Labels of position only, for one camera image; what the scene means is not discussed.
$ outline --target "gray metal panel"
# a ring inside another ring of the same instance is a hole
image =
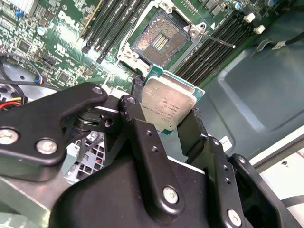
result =
[[[289,13],[260,40],[287,40],[302,31],[303,13]],[[230,139],[233,147],[227,154],[249,159],[304,124],[303,41],[254,52],[254,48],[243,51],[206,85],[197,105],[208,133]]]

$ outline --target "cable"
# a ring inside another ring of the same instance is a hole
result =
[[[299,40],[304,38],[304,32],[300,33],[299,35],[297,35],[295,38],[290,39],[288,41],[285,42],[286,45],[290,45],[293,44],[295,42],[298,42]]]
[[[11,106],[11,105],[17,105],[17,106],[20,106],[20,103],[19,102],[16,102],[16,101],[10,101],[10,102],[5,102],[3,104],[0,104],[0,110],[7,107],[7,106]]]
[[[40,72],[37,70],[37,68],[29,61],[27,60],[26,58],[20,56],[20,55],[17,55],[17,54],[12,54],[12,53],[0,53],[0,57],[18,57],[18,58],[21,58],[23,61],[25,61],[26,63],[28,63],[32,68],[33,70],[37,73],[37,75],[40,77],[40,80],[42,80],[42,75],[40,74]]]
[[[2,62],[0,62],[0,74],[2,75],[2,77],[4,79],[11,81],[11,78],[4,71],[4,66],[3,66]],[[24,97],[24,93],[23,93],[22,89],[20,89],[20,87],[18,85],[12,85],[12,87],[16,91],[16,93],[17,93],[18,96]]]
[[[20,101],[20,100],[22,100],[22,97],[15,97],[15,98],[11,98],[11,99],[6,100],[6,102],[9,102],[9,101]]]
[[[55,90],[57,92],[61,91],[61,89],[58,89],[56,87],[53,87],[51,85],[40,85],[37,84],[35,82],[21,82],[21,81],[9,81],[9,80],[1,80],[0,79],[0,84],[5,84],[5,85],[19,85],[19,86],[38,86],[38,87],[42,87],[42,88],[47,88],[47,89],[52,89]]]

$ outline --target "chip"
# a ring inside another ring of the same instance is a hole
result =
[[[44,16],[45,16],[45,17],[48,17],[49,14],[50,14],[50,11],[49,11],[49,10],[46,10],[46,11],[44,12]]]
[[[47,21],[44,20],[43,18],[41,18],[41,19],[39,20],[39,25],[41,25],[41,26],[46,26],[46,25],[47,25]]]
[[[160,10],[137,37],[131,49],[151,65],[165,67],[190,36]]]
[[[80,23],[83,25],[87,25],[88,22],[89,22],[88,18],[82,18]]]
[[[22,40],[22,41],[20,42],[18,48],[19,48],[21,51],[27,53],[28,50],[29,50],[29,48],[30,48],[30,45],[27,44],[26,42],[24,42],[24,41]]]
[[[210,1],[207,2],[207,4],[205,5],[205,7],[207,9],[211,9],[214,5],[215,5],[215,1],[214,0],[210,0]]]
[[[59,80],[63,83],[67,83],[69,79],[69,76],[66,75],[65,73],[61,72],[61,74],[59,75]]]
[[[89,16],[89,14],[90,14],[90,13],[89,13],[88,11],[85,11],[85,12],[84,12],[84,17]]]
[[[50,14],[48,15],[48,18],[51,19],[51,20],[52,20],[54,17],[55,17],[55,14],[54,14],[54,13],[50,13]]]
[[[213,9],[213,11],[211,12],[211,14],[213,16],[218,15],[220,12],[222,11],[222,8],[220,6],[216,6],[216,8]]]

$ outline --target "white connector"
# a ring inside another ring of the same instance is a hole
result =
[[[253,31],[256,34],[260,35],[260,34],[262,34],[265,31],[265,29],[266,28],[264,27],[264,25],[260,25],[259,27],[254,28]]]
[[[251,23],[255,18],[256,16],[254,15],[254,13],[249,13],[244,17],[244,21],[246,21],[247,23]]]

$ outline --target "label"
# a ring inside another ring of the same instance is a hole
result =
[[[277,49],[280,49],[281,47],[286,46],[285,42],[286,42],[286,41],[278,42],[272,49],[273,49],[273,50],[277,50]]]
[[[224,152],[232,147],[232,143],[230,142],[228,136],[224,136],[224,138],[222,138],[219,142],[223,145]]]

